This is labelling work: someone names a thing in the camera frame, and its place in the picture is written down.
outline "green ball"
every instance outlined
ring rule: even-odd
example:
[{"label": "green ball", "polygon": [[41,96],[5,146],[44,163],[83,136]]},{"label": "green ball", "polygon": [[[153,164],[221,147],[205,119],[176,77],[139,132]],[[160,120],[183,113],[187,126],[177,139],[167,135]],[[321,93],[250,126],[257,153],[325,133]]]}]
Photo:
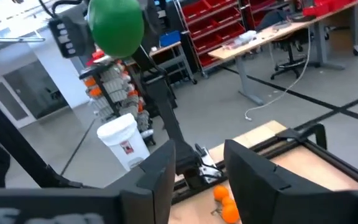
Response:
[{"label": "green ball", "polygon": [[91,0],[88,24],[96,44],[112,57],[131,56],[143,39],[144,23],[137,0]]}]

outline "window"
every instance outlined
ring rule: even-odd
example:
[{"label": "window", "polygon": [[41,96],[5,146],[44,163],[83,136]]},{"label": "window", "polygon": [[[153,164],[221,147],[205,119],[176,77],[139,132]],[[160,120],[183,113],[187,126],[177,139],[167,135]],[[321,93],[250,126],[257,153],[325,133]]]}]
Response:
[{"label": "window", "polygon": [[[51,8],[56,0],[44,0]],[[58,7],[57,12],[72,6]],[[21,37],[47,25],[50,16],[42,9],[38,0],[24,0],[21,4],[11,0],[0,0],[0,37]]]}]

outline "wooden table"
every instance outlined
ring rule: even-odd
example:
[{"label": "wooden table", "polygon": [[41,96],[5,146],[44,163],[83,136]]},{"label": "wooden table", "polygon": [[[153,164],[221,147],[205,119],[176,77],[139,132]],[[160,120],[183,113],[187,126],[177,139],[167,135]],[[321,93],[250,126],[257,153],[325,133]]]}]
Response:
[{"label": "wooden table", "polygon": [[322,67],[331,68],[335,70],[343,70],[344,67],[342,65],[336,65],[328,62],[323,19],[333,14],[339,13],[345,9],[352,8],[354,18],[352,20],[351,29],[354,38],[354,45],[355,48],[357,48],[358,46],[358,15],[357,15],[358,10],[356,9],[357,5],[358,5],[358,0],[346,5],[345,7],[343,7],[342,9],[336,12],[331,12],[329,14],[318,17],[309,22],[293,22],[289,27],[280,29],[278,31],[274,31],[271,27],[266,28],[257,34],[256,40],[253,40],[248,44],[245,44],[233,50],[227,50],[221,47],[212,52],[209,52],[208,55],[212,57],[216,57],[221,60],[234,59],[236,61],[237,71],[239,72],[241,83],[242,83],[242,90],[240,91],[240,93],[243,94],[248,99],[250,99],[251,101],[253,101],[254,103],[256,103],[257,105],[261,106],[264,104],[264,102],[258,96],[254,95],[254,91],[247,77],[246,68],[244,66],[244,62],[241,59],[241,55],[250,52],[251,50],[254,50],[261,45],[271,43],[272,41],[282,38],[288,34],[292,34],[297,30],[304,29],[313,25],[314,40],[317,48],[317,62]]},{"label": "wooden table", "polygon": [[[286,127],[280,123],[271,121],[233,140],[246,147],[252,147],[285,129]],[[224,145],[221,144],[209,150],[214,162],[223,160],[223,147]],[[287,153],[273,158],[272,161],[330,190],[358,190],[358,182],[337,170],[305,147],[292,149]],[[226,187],[230,187],[228,181],[223,184]],[[216,209],[216,204],[214,202],[212,189],[208,189],[173,205],[171,207],[169,224],[224,224],[219,215],[211,214],[214,209]]]}]

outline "red label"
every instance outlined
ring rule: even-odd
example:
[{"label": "red label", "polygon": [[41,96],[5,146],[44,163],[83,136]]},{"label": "red label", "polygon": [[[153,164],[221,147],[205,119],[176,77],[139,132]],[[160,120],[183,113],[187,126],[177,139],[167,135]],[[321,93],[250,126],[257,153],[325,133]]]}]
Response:
[{"label": "red label", "polygon": [[122,147],[122,149],[127,155],[134,152],[134,149],[132,148],[131,144],[129,144],[129,141],[123,141],[119,145]]}]

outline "black metal frame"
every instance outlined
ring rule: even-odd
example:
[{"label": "black metal frame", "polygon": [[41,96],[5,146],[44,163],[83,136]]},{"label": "black metal frame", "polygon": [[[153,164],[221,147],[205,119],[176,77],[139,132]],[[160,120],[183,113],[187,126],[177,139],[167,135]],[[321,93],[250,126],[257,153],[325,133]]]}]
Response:
[{"label": "black metal frame", "polygon": [[108,70],[111,66],[112,66],[112,62],[108,63],[106,65],[97,63],[96,65],[93,65],[93,66],[87,68],[85,70],[85,72],[79,76],[79,79],[82,80],[84,78],[93,77],[97,86],[100,88],[102,95],[106,98],[109,106],[111,107],[113,115],[116,117],[119,117],[120,114],[117,110],[116,104],[112,101],[112,99],[111,99],[109,93],[107,92],[107,90],[105,89],[103,82],[101,80],[101,77],[100,77],[100,74],[102,72],[105,72],[106,70]]},{"label": "black metal frame", "polygon": [[[312,135],[316,136],[316,143],[308,139]],[[292,149],[298,146],[303,146],[309,149],[314,154],[316,154],[318,157],[322,158],[324,161],[328,162],[330,165],[332,165],[339,171],[343,172],[344,174],[348,175],[350,178],[358,182],[358,169],[356,169],[355,167],[351,166],[347,162],[343,161],[342,159],[328,152],[326,131],[322,124],[313,125],[310,128],[304,129],[303,131],[300,132],[295,131],[293,129],[286,129],[276,134],[274,137],[252,146],[250,150],[258,153],[278,143],[281,143],[278,147],[273,148],[261,154],[261,156],[264,156],[267,159],[273,159],[274,157],[280,156],[288,151],[291,151]],[[224,161],[218,162],[216,165],[221,170],[225,169]],[[184,190],[183,193],[175,194],[175,191],[180,191],[181,189],[187,188],[187,184],[185,180],[184,179],[179,180],[178,182],[175,183],[175,186],[173,188],[174,197],[172,199],[172,204],[176,204],[178,202],[184,201],[226,180],[227,180],[227,176],[224,175],[217,181],[210,183],[208,185],[204,185],[200,188],[193,189],[193,190]]]},{"label": "black metal frame", "polygon": [[[293,71],[296,75],[296,78],[298,79],[301,75],[301,73],[298,71],[298,68],[302,68],[305,66],[306,57],[294,59],[292,46],[291,46],[292,43],[290,41],[288,41],[283,44],[285,44],[286,50],[288,52],[288,62],[280,64],[280,65],[276,65],[276,67],[275,67],[276,72],[270,76],[270,79],[274,80],[276,76],[282,75],[289,71]],[[309,62],[308,67],[311,67],[311,66],[319,67],[320,64],[318,62]]]},{"label": "black metal frame", "polygon": [[83,188],[82,183],[58,175],[45,163],[23,135],[0,110],[0,143],[40,187]]}]

